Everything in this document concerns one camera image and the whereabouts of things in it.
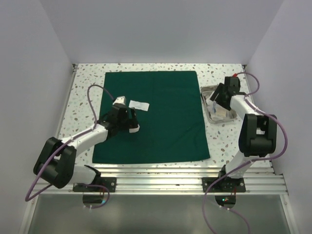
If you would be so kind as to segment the clear bag with gloves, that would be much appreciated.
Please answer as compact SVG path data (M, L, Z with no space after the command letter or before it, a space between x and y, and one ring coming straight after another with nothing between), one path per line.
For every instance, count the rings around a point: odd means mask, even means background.
M213 102L212 111L211 111L211 119L213 121L221 121L229 118L228 110Z

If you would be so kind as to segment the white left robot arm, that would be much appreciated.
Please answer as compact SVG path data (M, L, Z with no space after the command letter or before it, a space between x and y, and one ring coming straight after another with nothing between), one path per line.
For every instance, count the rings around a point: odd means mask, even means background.
M75 164L76 157L87 149L107 141L119 131L135 133L139 124L135 108L123 104L112 105L94 125L63 139L49 138L34 165L33 172L58 189L67 184L84 184L94 192L101 187L101 173L88 165Z

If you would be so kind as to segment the white printed paper packet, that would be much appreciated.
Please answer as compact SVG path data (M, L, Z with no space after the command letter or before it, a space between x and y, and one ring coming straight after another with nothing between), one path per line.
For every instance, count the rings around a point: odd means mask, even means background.
M130 100L129 102L129 108L134 108L136 110L142 110L147 112L149 109L150 104L146 102L139 102L139 101L134 101Z

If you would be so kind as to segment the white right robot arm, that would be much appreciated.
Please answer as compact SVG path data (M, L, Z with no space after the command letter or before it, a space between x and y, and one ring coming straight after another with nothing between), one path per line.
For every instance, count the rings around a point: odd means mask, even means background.
M275 116L262 114L250 103L247 94L240 91L240 80L236 76L225 77L210 100L228 111L235 111L243 120L238 138L239 150L222 167L217 179L218 188L226 192L234 186L234 179L241 179L255 161L275 151L277 123L273 120Z

